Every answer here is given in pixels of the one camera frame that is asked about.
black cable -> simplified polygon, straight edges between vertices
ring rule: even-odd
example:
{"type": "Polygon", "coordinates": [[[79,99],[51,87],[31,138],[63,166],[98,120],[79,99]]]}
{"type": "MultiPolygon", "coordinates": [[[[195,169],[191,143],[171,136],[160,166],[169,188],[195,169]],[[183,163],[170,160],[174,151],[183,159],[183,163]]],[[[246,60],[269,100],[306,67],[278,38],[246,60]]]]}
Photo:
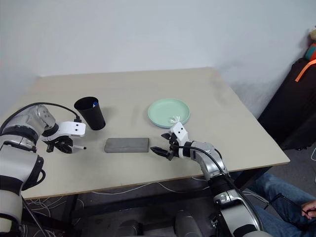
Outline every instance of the black cable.
{"type": "Polygon", "coordinates": [[[28,211],[28,213],[31,215],[31,217],[33,218],[33,220],[35,221],[35,223],[37,224],[37,226],[39,227],[40,231],[43,233],[44,237],[48,237],[48,235],[46,234],[46,231],[43,229],[43,227],[41,226],[38,218],[36,217],[36,215],[34,215],[34,213],[29,209],[29,206],[27,204],[27,202],[24,200],[24,198],[22,197],[22,202],[23,205],[25,207],[25,209],[28,211]]]}
{"type": "Polygon", "coordinates": [[[215,236],[219,237],[219,227],[217,226],[216,231],[215,231],[215,236]]]}
{"type": "MultiPolygon", "coordinates": [[[[305,214],[308,215],[308,211],[307,211],[307,212],[304,211],[304,210],[301,208],[301,206],[300,206],[299,204],[297,204],[296,202],[293,202],[291,199],[287,198],[287,197],[284,196],[282,193],[279,193],[279,194],[275,195],[275,197],[274,197],[271,201],[269,201],[269,203],[264,207],[264,210],[267,209],[267,207],[268,207],[269,205],[271,205],[273,202],[275,202],[275,201],[278,200],[279,198],[283,198],[284,200],[286,200],[286,201],[289,202],[290,204],[292,204],[292,205],[298,207],[301,211],[303,211],[305,214]]],[[[313,221],[311,221],[311,222],[308,223],[307,225],[309,226],[309,225],[311,225],[311,224],[314,224],[315,222],[316,222],[316,219],[313,220],[313,221]]]]}
{"type": "Polygon", "coordinates": [[[204,154],[206,154],[213,162],[214,164],[217,166],[217,168],[219,169],[219,171],[221,172],[221,174],[225,175],[223,169],[220,167],[220,165],[217,163],[217,161],[213,158],[213,156],[211,156],[208,152],[206,152],[205,150],[203,149],[200,149],[198,147],[190,147],[190,146],[177,146],[177,145],[170,145],[172,147],[175,147],[175,148],[182,148],[182,149],[191,149],[191,150],[196,150],[196,151],[199,151],[199,152],[202,152],[204,154]]]}
{"type": "Polygon", "coordinates": [[[13,119],[13,117],[15,117],[16,115],[18,115],[19,113],[21,113],[25,109],[27,109],[27,108],[29,108],[31,106],[34,106],[34,105],[52,105],[52,106],[57,106],[57,107],[63,108],[65,110],[68,110],[68,111],[72,112],[76,116],[75,120],[80,121],[80,117],[75,111],[73,111],[73,110],[71,110],[71,109],[69,109],[69,108],[67,108],[67,107],[65,107],[63,105],[54,104],[54,103],[48,103],[48,102],[36,102],[36,103],[32,103],[32,104],[29,104],[29,105],[26,105],[26,106],[22,107],[18,111],[14,112],[12,115],[10,115],[10,117],[8,117],[3,122],[3,124],[1,125],[1,127],[0,127],[0,135],[2,134],[4,127],[10,122],[11,119],[13,119]]]}
{"type": "Polygon", "coordinates": [[[221,159],[223,159],[222,154],[221,154],[216,148],[214,148],[214,151],[216,151],[217,154],[219,155],[219,157],[220,157],[221,159]]]}
{"type": "Polygon", "coordinates": [[[254,208],[254,206],[248,201],[248,199],[245,197],[245,195],[236,187],[236,185],[231,181],[231,179],[224,173],[223,169],[221,168],[221,166],[217,163],[217,161],[205,150],[197,148],[197,147],[190,147],[190,146],[177,146],[177,145],[172,145],[172,147],[175,148],[182,148],[182,149],[192,149],[192,150],[197,150],[199,152],[202,152],[204,154],[206,154],[213,162],[214,164],[217,166],[217,168],[219,169],[220,173],[223,175],[224,179],[231,185],[232,188],[234,188],[239,195],[244,199],[244,201],[251,207],[252,211],[254,212],[255,216],[257,217],[257,220],[259,221],[259,227],[261,230],[263,230],[263,224],[261,222],[261,219],[259,218],[259,214],[256,211],[256,209],[254,208]]]}
{"type": "Polygon", "coordinates": [[[44,180],[45,177],[46,177],[46,172],[45,172],[44,170],[41,169],[40,172],[41,172],[41,174],[42,174],[42,177],[41,177],[40,180],[38,180],[38,181],[34,184],[34,186],[36,186],[37,184],[40,184],[41,182],[43,182],[43,180],[44,180]]]}

person's hand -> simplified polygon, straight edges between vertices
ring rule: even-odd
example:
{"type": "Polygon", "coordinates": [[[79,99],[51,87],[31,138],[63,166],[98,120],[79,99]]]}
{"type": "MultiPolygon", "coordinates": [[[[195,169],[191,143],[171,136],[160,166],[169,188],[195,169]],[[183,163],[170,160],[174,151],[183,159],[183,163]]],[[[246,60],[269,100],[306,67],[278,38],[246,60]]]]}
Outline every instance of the person's hand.
{"type": "Polygon", "coordinates": [[[303,204],[302,210],[302,216],[306,216],[307,219],[311,220],[313,217],[316,217],[316,200],[303,204]]]}

white cable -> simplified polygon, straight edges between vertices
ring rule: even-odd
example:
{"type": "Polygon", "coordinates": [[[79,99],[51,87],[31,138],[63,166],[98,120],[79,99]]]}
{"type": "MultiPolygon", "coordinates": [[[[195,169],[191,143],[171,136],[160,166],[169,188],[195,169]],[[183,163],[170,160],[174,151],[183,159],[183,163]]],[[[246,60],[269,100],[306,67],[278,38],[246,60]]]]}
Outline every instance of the white cable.
{"type": "Polygon", "coordinates": [[[93,193],[94,193],[94,194],[101,194],[101,195],[125,194],[125,193],[128,193],[128,192],[133,191],[133,190],[136,190],[136,189],[140,189],[140,188],[142,188],[142,187],[144,187],[144,186],[147,186],[147,185],[150,185],[150,184],[153,184],[153,183],[144,184],[144,185],[139,186],[139,187],[137,187],[137,188],[135,188],[135,189],[130,189],[130,190],[127,190],[127,191],[124,191],[124,192],[120,192],[120,193],[98,193],[98,192],[93,192],[93,193]]]}
{"type": "Polygon", "coordinates": [[[50,199],[50,197],[46,198],[46,199],[43,201],[43,203],[46,202],[46,201],[49,200],[49,199],[50,199]]]}
{"type": "Polygon", "coordinates": [[[28,226],[22,225],[22,229],[23,229],[23,237],[27,237],[28,236],[28,226]]]}
{"type": "Polygon", "coordinates": [[[178,192],[178,191],[174,191],[174,190],[171,190],[169,188],[167,188],[166,186],[162,185],[161,183],[157,182],[157,184],[159,184],[160,186],[162,186],[163,188],[169,190],[170,192],[174,192],[174,193],[178,193],[178,194],[184,194],[184,193],[187,193],[187,192],[178,192]]]}
{"type": "Polygon", "coordinates": [[[78,198],[77,200],[81,202],[82,208],[84,208],[84,203],[83,203],[83,201],[82,201],[81,199],[79,199],[79,198],[78,198]]]}
{"type": "Polygon", "coordinates": [[[248,191],[243,191],[244,195],[245,196],[253,196],[255,198],[257,198],[258,200],[262,201],[262,202],[265,202],[265,203],[269,203],[268,200],[266,200],[264,197],[258,195],[258,194],[255,194],[253,192],[248,192],[248,191]]]}
{"type": "Polygon", "coordinates": [[[316,151],[316,147],[315,147],[315,149],[314,149],[314,151],[313,151],[313,153],[312,153],[312,155],[311,155],[311,159],[312,159],[313,161],[316,161],[316,159],[313,159],[313,155],[314,155],[315,151],[316,151]]]}
{"type": "Polygon", "coordinates": [[[205,181],[205,182],[207,182],[205,179],[197,179],[197,178],[195,178],[195,177],[191,177],[191,178],[193,178],[194,180],[198,180],[198,181],[205,181]]]}
{"type": "MultiPolygon", "coordinates": [[[[84,202],[83,202],[81,199],[79,199],[79,198],[78,198],[77,200],[81,202],[82,208],[84,208],[84,202]]],[[[79,219],[76,221],[76,223],[74,224],[74,226],[77,225],[80,220],[81,220],[81,218],[79,218],[79,219]]]]}
{"type": "Polygon", "coordinates": [[[150,184],[159,184],[159,185],[162,186],[164,189],[166,189],[166,190],[168,190],[168,191],[170,191],[170,192],[178,193],[178,194],[187,193],[187,192],[179,192],[179,191],[174,191],[174,190],[172,190],[172,189],[169,189],[169,188],[167,188],[166,186],[164,186],[163,184],[161,184],[160,182],[144,184],[144,185],[139,186],[139,187],[137,187],[137,188],[130,189],[130,190],[127,190],[127,191],[124,191],[124,192],[120,192],[120,193],[98,193],[98,192],[92,192],[92,193],[94,193],[94,194],[101,194],[101,195],[125,194],[125,193],[128,193],[128,192],[130,192],[130,191],[134,191],[134,190],[136,190],[136,189],[140,189],[140,188],[142,188],[142,187],[144,187],[144,186],[147,186],[147,185],[150,185],[150,184]]]}
{"type": "Polygon", "coordinates": [[[39,232],[40,232],[40,230],[36,231],[35,234],[33,235],[33,237],[35,237],[39,232]]]}
{"type": "Polygon", "coordinates": [[[49,204],[49,205],[47,205],[47,206],[52,206],[53,204],[55,204],[55,203],[59,202],[59,201],[60,201],[63,197],[64,197],[64,196],[61,196],[58,200],[56,200],[56,201],[54,201],[54,202],[50,203],[50,204],[49,204]]]}
{"type": "Polygon", "coordinates": [[[62,205],[62,204],[64,204],[64,203],[66,203],[66,201],[63,201],[63,202],[57,204],[56,206],[50,207],[49,209],[53,209],[53,208],[58,207],[58,206],[60,206],[60,205],[62,205]]]}
{"type": "Polygon", "coordinates": [[[39,212],[39,211],[32,211],[32,212],[35,212],[35,213],[41,214],[41,215],[43,215],[43,216],[47,216],[47,215],[45,215],[44,213],[41,213],[41,212],[39,212]]]}
{"type": "Polygon", "coordinates": [[[41,202],[41,201],[31,201],[32,204],[40,205],[40,206],[42,207],[42,208],[35,208],[35,209],[32,209],[32,210],[33,210],[33,211],[36,211],[36,210],[47,209],[47,210],[49,211],[49,209],[55,208],[55,207],[59,206],[60,204],[65,203],[65,202],[62,202],[62,203],[60,203],[60,204],[58,204],[58,205],[56,205],[56,206],[54,206],[54,207],[50,207],[50,206],[52,206],[53,204],[55,204],[55,203],[57,203],[58,201],[60,201],[63,197],[64,197],[64,196],[58,198],[58,200],[56,200],[56,201],[50,203],[49,205],[46,205],[46,204],[44,204],[44,203],[41,202]]]}
{"type": "MultiPolygon", "coordinates": [[[[48,234],[49,237],[56,237],[54,232],[48,231],[48,230],[45,230],[45,231],[46,231],[46,233],[48,234]]],[[[36,231],[35,234],[33,235],[33,237],[35,237],[39,232],[40,232],[40,230],[36,231]]]]}
{"type": "Polygon", "coordinates": [[[37,210],[46,209],[47,212],[48,212],[48,216],[50,217],[50,211],[49,211],[49,208],[48,208],[47,205],[45,205],[45,204],[42,203],[41,201],[37,201],[37,202],[31,201],[31,202],[32,202],[32,204],[34,204],[34,205],[40,205],[40,206],[41,206],[41,208],[31,209],[32,211],[37,211],[37,210]]]}

black bag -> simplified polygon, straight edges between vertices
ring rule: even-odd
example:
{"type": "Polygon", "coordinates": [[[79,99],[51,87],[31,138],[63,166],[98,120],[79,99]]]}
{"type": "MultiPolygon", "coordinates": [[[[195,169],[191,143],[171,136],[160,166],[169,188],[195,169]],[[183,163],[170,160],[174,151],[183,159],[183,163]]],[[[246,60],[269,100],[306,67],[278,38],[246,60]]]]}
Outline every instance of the black bag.
{"type": "Polygon", "coordinates": [[[311,146],[316,141],[316,65],[296,61],[258,121],[283,150],[311,146]]]}

beige table top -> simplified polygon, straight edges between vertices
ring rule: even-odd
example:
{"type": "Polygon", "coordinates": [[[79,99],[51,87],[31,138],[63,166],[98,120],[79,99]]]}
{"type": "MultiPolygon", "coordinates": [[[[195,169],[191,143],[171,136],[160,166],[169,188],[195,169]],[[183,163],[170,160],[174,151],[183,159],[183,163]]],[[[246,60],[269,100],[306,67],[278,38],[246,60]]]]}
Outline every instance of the beige table top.
{"type": "MultiPolygon", "coordinates": [[[[209,142],[222,154],[229,171],[289,162],[275,141],[212,68],[66,75],[39,78],[2,118],[33,102],[58,103],[73,108],[84,96],[95,96],[106,126],[75,139],[87,150],[64,154],[55,149],[44,158],[45,180],[23,192],[25,198],[85,193],[114,187],[143,184],[201,175],[200,167],[186,158],[172,161],[148,153],[108,154],[104,145],[110,137],[149,137],[150,146],[168,149],[160,135],[167,130],[153,125],[148,107],[161,98],[176,98],[191,110],[185,128],[190,140],[209,142]]],[[[73,114],[48,107],[57,121],[73,121],[73,114]]]]}

